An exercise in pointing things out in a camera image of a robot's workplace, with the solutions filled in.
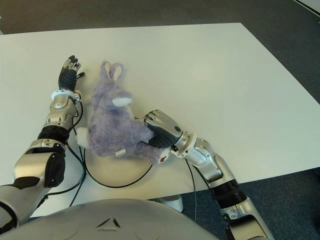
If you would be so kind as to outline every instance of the black joint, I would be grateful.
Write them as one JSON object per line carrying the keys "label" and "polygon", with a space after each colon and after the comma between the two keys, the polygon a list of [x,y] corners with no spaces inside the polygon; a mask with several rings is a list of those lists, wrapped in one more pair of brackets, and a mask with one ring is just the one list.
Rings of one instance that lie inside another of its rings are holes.
{"label": "black joint", "polygon": [[58,152],[53,153],[45,167],[45,188],[54,188],[60,185],[64,180],[65,174],[65,155]]}
{"label": "black joint", "polygon": [[28,149],[25,154],[60,153],[65,154],[65,149],[61,144],[55,143],[53,147],[34,147]]}
{"label": "black joint", "polygon": [[53,139],[65,144],[68,138],[69,131],[67,129],[62,126],[50,125],[42,129],[37,139]]}
{"label": "black joint", "polygon": [[233,179],[224,184],[212,188],[215,200],[221,209],[239,204],[247,199],[247,196],[239,187],[238,182]]}
{"label": "black joint", "polygon": [[22,176],[15,179],[13,184],[4,185],[4,186],[12,186],[21,190],[21,189],[34,187],[38,184],[39,181],[40,181],[40,178],[35,176]]}

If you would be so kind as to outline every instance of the black fingertip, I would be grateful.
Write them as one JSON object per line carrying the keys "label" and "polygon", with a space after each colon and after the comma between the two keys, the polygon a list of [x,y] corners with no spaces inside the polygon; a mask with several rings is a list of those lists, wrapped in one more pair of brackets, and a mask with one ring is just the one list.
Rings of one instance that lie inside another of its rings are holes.
{"label": "black fingertip", "polygon": [[83,77],[84,75],[85,75],[84,72],[80,72],[80,73],[77,75],[77,79]]}

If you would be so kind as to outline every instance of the wire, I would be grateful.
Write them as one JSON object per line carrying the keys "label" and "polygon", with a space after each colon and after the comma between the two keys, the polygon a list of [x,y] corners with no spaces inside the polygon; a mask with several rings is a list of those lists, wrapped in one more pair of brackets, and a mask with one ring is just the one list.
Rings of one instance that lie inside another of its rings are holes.
{"label": "wire", "polygon": [[88,174],[90,175],[90,177],[98,184],[104,186],[104,187],[107,187],[107,188],[112,188],[112,189],[120,189],[120,188],[125,188],[125,187],[128,187],[130,185],[133,185],[137,182],[139,182],[145,175],[147,175],[147,173],[150,171],[150,169],[152,168],[152,164],[151,166],[148,168],[148,170],[141,176],[139,177],[137,180],[133,181],[133,182],[130,182],[128,184],[125,184],[125,185],[120,185],[120,186],[111,186],[111,185],[107,185],[107,184],[103,184],[101,182],[99,182],[97,179],[95,179],[95,177],[89,172],[89,169],[87,167],[87,164],[86,164],[86,149],[84,149],[84,152],[83,152],[83,160],[84,160],[84,166],[85,166],[85,169],[86,171],[88,172]]}
{"label": "wire", "polygon": [[84,114],[84,106],[82,104],[82,102],[80,102],[80,107],[81,107],[81,114],[79,119],[75,122],[75,124],[73,125],[73,129],[75,129],[75,126],[77,126],[77,124],[80,122],[80,120],[82,119],[82,116]]}
{"label": "wire", "polygon": [[191,177],[192,177],[192,184],[193,184],[193,192],[194,192],[194,221],[196,222],[197,219],[197,194],[196,194],[196,184],[195,184],[195,179],[194,179],[194,174],[191,171],[190,165],[188,160],[185,158],[185,162],[189,168]]}
{"label": "wire", "polygon": [[202,178],[202,180],[204,181],[205,185],[208,187],[209,191],[211,192],[212,198],[215,200],[216,196],[214,191],[212,190],[212,188],[209,186],[208,181],[205,179],[205,177],[202,175],[202,173],[200,172],[200,170],[196,167],[193,166],[195,168],[195,170],[198,172],[198,174],[200,175],[200,177]]}

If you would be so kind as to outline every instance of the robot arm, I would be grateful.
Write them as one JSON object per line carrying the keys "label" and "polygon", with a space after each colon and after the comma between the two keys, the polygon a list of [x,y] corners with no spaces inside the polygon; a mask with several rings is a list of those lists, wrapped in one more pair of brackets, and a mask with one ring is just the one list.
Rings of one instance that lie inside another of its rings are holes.
{"label": "robot arm", "polygon": [[172,146],[171,153],[180,159],[187,159],[203,177],[228,223],[226,234],[230,240],[274,239],[226,162],[206,140],[181,130],[173,119],[160,110],[148,113],[144,122],[155,132],[155,138],[149,144],[154,147]]}
{"label": "robot arm", "polygon": [[84,75],[77,75],[80,66],[75,56],[65,61],[41,133],[17,161],[13,184],[0,186],[0,234],[26,223],[45,194],[64,179],[65,144],[81,98],[75,92],[77,78]]}

